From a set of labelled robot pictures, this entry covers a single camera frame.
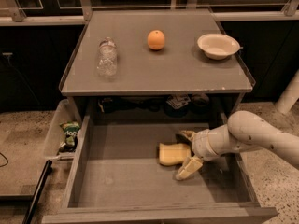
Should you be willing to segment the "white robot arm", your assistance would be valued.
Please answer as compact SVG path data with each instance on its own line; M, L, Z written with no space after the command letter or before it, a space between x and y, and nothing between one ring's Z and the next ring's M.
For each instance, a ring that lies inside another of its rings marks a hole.
M299 137L284 133L249 111L234 112L226 124L212 130L181 133L191 141L193 156L184 160L176 180L188 179L205 161L256 147L268 149L293 167L299 166Z

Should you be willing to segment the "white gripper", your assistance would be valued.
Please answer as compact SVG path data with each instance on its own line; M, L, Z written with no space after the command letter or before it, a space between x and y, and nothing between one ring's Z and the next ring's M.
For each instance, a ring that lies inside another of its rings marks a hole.
M208 139L209 129L196 133L195 131L182 130L180 135L192 142L192 152L195 156L187 157L176 173L176 180L185 180L203 166L203 161L216 160L219 155L213 150Z

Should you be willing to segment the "white robot base leg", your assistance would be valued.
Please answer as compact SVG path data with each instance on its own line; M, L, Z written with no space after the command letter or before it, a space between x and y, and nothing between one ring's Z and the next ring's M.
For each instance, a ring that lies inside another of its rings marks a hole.
M275 108L282 114L287 114L299 99L299 70L275 103Z

